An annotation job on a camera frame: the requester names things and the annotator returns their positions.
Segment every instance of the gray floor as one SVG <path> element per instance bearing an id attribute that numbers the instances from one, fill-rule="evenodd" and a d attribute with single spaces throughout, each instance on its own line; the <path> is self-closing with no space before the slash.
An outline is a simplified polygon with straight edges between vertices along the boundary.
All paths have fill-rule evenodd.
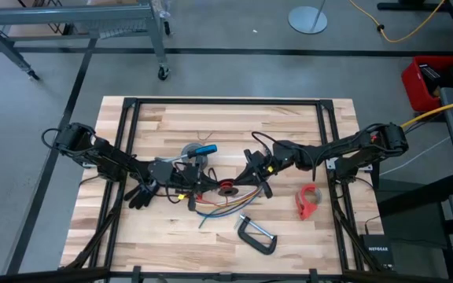
<path id="1" fill-rule="evenodd" d="M 290 48 L 324 50 L 453 50 L 453 23 L 444 13 L 406 43 L 383 41 L 368 18 L 348 2 L 328 1 L 329 27 L 319 35 L 302 35 L 287 24 L 287 13 L 316 0 L 182 0 L 172 3 L 173 36 L 168 47 Z M 378 12 L 374 3 L 358 0 L 381 18 L 392 38 L 408 33 L 427 13 Z M 86 42 L 19 42 L 18 46 L 85 46 Z M 148 46 L 147 39 L 107 39 L 99 46 Z M 61 118 L 82 58 L 81 54 L 26 53 L 42 77 L 26 79 L 0 54 L 0 273 L 35 188 L 46 148 L 39 135 Z M 402 123 L 412 117 L 401 72 L 410 58 L 291 57 L 266 55 L 170 55 L 171 76 L 158 80 L 152 55 L 94 55 L 72 121 L 94 125 L 105 95 L 348 97 L 353 98 L 360 126 Z M 403 164 L 446 138 L 443 124 L 410 134 L 411 150 L 387 160 L 382 170 Z M 450 142 L 385 177 L 426 184 L 453 173 Z M 21 271 L 57 268 L 64 246 L 82 169 L 60 158 Z M 424 238 L 422 216 L 386 219 L 397 237 Z M 406 274 L 446 276 L 440 252 L 396 244 L 395 257 Z"/>

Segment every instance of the caster wheel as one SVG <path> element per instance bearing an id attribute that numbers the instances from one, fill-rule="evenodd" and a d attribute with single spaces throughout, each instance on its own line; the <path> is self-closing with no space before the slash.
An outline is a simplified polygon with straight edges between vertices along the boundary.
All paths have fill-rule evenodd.
<path id="1" fill-rule="evenodd" d="M 36 75 L 36 73 L 34 71 L 29 71 L 28 75 L 29 75 L 29 79 L 40 80 L 40 78 L 38 77 L 38 75 Z"/>
<path id="2" fill-rule="evenodd" d="M 169 22 L 164 22 L 164 31 L 167 36 L 171 35 L 171 27 L 169 26 Z"/>
<path id="3" fill-rule="evenodd" d="M 169 68 L 160 67 L 158 69 L 158 79 L 165 80 L 169 76 Z"/>

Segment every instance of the metal shelf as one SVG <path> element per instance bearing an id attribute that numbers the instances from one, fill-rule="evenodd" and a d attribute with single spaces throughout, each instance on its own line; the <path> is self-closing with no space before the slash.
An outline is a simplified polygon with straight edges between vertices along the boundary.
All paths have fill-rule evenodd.
<path id="1" fill-rule="evenodd" d="M 0 50 L 35 79 L 31 65 L 13 47 L 15 41 L 149 36 L 160 66 L 158 77 L 167 78 L 168 62 L 160 29 L 163 20 L 155 16 L 149 0 L 110 6 L 63 6 L 60 0 L 34 0 L 28 6 L 31 0 L 15 1 L 24 7 L 0 8 Z"/>

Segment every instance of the yellow wire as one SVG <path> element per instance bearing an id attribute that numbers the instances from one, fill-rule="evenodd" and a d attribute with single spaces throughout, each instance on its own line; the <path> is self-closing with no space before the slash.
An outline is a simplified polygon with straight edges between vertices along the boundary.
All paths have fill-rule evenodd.
<path id="1" fill-rule="evenodd" d="M 374 18 L 374 16 L 370 15 L 367 11 L 365 11 L 364 9 L 362 9 L 361 7 L 359 7 L 356 3 L 354 3 L 352 0 L 349 0 L 351 4 L 354 5 L 354 7 L 356 7 L 359 11 L 363 12 L 365 15 L 367 15 L 377 26 L 381 25 L 377 19 Z M 408 39 L 410 38 L 412 35 L 415 35 L 417 33 L 417 31 L 419 31 L 422 27 L 425 26 L 425 24 L 427 24 L 429 22 L 429 20 L 431 20 L 433 18 L 433 16 L 436 14 L 436 12 L 438 11 L 438 9 L 445 3 L 445 0 L 441 0 L 440 4 L 434 9 L 434 11 L 431 13 L 431 15 L 429 15 L 429 17 L 427 17 L 427 19 L 425 19 L 422 24 L 420 24 L 417 28 L 415 28 L 411 33 L 409 33 L 407 36 L 404 36 L 402 37 L 401 39 L 396 39 L 396 40 L 392 40 L 392 39 L 389 39 L 387 37 L 387 35 L 385 34 L 384 32 L 384 29 L 381 29 L 381 33 L 382 33 L 382 36 L 384 36 L 384 39 L 387 40 L 388 42 L 390 43 L 398 43 L 398 42 L 402 42 L 403 40 L 405 39 Z"/>
<path id="2" fill-rule="evenodd" d="M 420 116 L 417 116 L 417 117 L 411 119 L 410 121 L 408 121 L 408 122 L 402 124 L 401 127 L 407 127 L 407 126 L 411 125 L 412 123 L 415 123 L 415 122 L 419 121 L 420 119 L 424 119 L 424 118 L 426 118 L 427 116 L 431 116 L 431 115 L 434 114 L 434 113 L 442 112 L 442 111 L 447 110 L 447 109 L 450 109 L 450 108 L 453 108 L 453 104 L 451 104 L 451 105 L 445 105 L 445 106 L 440 107 L 440 108 L 436 108 L 436 109 L 434 109 L 434 110 L 431 110 L 431 111 L 429 111 L 429 112 L 426 112 L 426 113 L 424 113 L 424 114 L 422 114 L 422 115 L 420 115 Z"/>

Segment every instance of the butcher block tabletop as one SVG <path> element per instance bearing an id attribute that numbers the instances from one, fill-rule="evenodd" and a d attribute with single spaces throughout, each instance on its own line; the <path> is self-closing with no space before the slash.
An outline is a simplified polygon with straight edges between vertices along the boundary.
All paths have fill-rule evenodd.
<path id="1" fill-rule="evenodd" d="M 104 97 L 95 125 L 97 136 L 111 144 L 115 142 L 124 98 Z M 352 100 L 333 99 L 333 105 L 340 138 L 358 131 Z M 324 116 L 331 141 L 326 110 Z M 122 150 L 127 144 L 131 117 L 130 110 Z M 179 156 L 182 148 L 191 142 L 215 144 L 218 152 L 208 156 L 208 167 L 215 168 L 218 179 L 235 178 L 245 168 L 244 149 L 263 152 L 262 145 L 251 136 L 254 130 L 276 140 L 321 145 L 313 105 L 143 104 L 132 153 L 137 154 L 139 160 L 153 160 L 155 156 Z M 269 140 L 263 141 L 271 148 Z M 83 179 L 95 175 L 95 169 L 85 170 Z M 371 182 L 366 173 L 359 173 L 358 177 Z M 322 203 L 305 221 L 296 213 L 295 193 L 312 183 L 311 173 L 291 167 L 272 176 L 268 182 L 274 196 L 267 199 L 260 194 L 242 211 L 254 223 L 278 236 L 273 254 L 263 255 L 238 237 L 234 225 L 240 211 L 208 219 L 199 229 L 203 218 L 188 211 L 187 201 L 172 204 L 166 197 L 154 197 L 150 205 L 141 210 L 129 209 L 127 202 L 123 202 L 111 270 L 132 271 L 134 266 L 141 266 L 142 272 L 308 274 L 308 270 L 314 268 L 319 274 L 341 274 L 324 163 L 318 167 L 315 180 L 322 192 Z M 129 178 L 126 192 L 136 185 L 137 182 Z M 359 233 L 364 233 L 365 221 L 378 216 L 375 194 L 365 182 L 357 181 L 349 187 L 356 226 Z M 240 193 L 252 189 L 240 188 Z M 70 263 L 94 235 L 104 191 L 105 180 L 99 178 L 80 186 L 61 265 Z M 116 191 L 117 184 L 113 186 L 111 203 Z M 203 198 L 225 200 L 217 192 L 207 192 Z M 204 213 L 213 209 L 197 206 L 197 210 Z M 370 233 L 383 233 L 380 218 L 369 221 L 368 229 Z M 101 243 L 99 266 L 106 253 L 106 235 Z M 349 268 L 353 269 L 352 244 L 345 232 L 344 237 Z"/>

